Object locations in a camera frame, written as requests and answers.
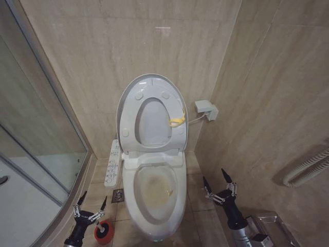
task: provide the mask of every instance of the white radiator pipe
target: white radiator pipe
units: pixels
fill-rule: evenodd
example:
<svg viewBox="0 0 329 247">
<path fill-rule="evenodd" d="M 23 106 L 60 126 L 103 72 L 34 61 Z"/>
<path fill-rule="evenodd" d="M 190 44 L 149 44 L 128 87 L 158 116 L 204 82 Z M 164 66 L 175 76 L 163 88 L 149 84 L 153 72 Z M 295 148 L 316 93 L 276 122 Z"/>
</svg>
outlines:
<svg viewBox="0 0 329 247">
<path fill-rule="evenodd" d="M 309 179 L 315 177 L 317 174 L 322 172 L 324 169 L 329 167 L 329 148 L 324 150 L 321 153 L 305 160 L 302 164 L 297 166 L 294 170 L 290 171 L 286 176 L 283 178 L 283 184 L 287 187 L 298 187 L 308 181 Z M 313 166 L 309 172 L 298 178 L 297 180 L 290 182 L 296 175 L 300 172 L 303 172 L 308 167 Z"/>
</svg>

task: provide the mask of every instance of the toilet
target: toilet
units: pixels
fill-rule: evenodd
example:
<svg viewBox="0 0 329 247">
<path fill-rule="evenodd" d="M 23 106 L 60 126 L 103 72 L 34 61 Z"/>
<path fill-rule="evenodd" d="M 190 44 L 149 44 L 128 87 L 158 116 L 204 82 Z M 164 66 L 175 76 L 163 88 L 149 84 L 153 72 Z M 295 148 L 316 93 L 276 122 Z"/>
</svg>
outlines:
<svg viewBox="0 0 329 247">
<path fill-rule="evenodd" d="M 131 220 L 151 241 L 173 235 L 184 215 L 187 123 L 182 95 L 164 76 L 140 76 L 121 96 L 117 136 L 125 203 Z"/>
</svg>

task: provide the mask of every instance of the shower enclosure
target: shower enclosure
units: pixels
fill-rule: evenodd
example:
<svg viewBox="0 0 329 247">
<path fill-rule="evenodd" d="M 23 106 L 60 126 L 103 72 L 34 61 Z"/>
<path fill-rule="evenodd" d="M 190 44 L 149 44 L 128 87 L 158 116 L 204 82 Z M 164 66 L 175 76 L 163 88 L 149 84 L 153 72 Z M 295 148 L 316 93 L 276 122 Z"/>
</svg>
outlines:
<svg viewBox="0 0 329 247">
<path fill-rule="evenodd" d="M 31 246 L 65 205 L 88 146 L 7 2 L 0 3 L 0 240 Z"/>
</svg>

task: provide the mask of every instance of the wall-mounted electrical outlet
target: wall-mounted electrical outlet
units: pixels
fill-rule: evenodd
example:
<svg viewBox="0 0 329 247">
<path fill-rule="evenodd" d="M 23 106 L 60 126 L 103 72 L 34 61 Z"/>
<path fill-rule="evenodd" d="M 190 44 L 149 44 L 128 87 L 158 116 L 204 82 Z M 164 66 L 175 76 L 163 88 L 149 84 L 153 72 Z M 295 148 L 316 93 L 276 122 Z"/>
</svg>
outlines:
<svg viewBox="0 0 329 247">
<path fill-rule="evenodd" d="M 215 105 L 210 103 L 209 100 L 199 100 L 195 102 L 196 111 L 198 113 L 200 112 L 206 112 L 207 113 L 207 119 L 209 121 L 216 120 L 218 115 L 218 109 Z"/>
</svg>

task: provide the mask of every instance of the yellow tag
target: yellow tag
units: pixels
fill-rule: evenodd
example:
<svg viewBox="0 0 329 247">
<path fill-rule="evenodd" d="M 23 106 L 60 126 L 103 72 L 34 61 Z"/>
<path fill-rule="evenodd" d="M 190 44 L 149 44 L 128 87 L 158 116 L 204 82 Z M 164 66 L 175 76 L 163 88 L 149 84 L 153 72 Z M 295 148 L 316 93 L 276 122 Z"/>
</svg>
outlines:
<svg viewBox="0 0 329 247">
<path fill-rule="evenodd" d="M 175 128 L 175 127 L 180 126 L 184 122 L 185 122 L 185 111 L 183 110 L 183 117 L 170 119 L 169 120 L 169 126 Z"/>
</svg>

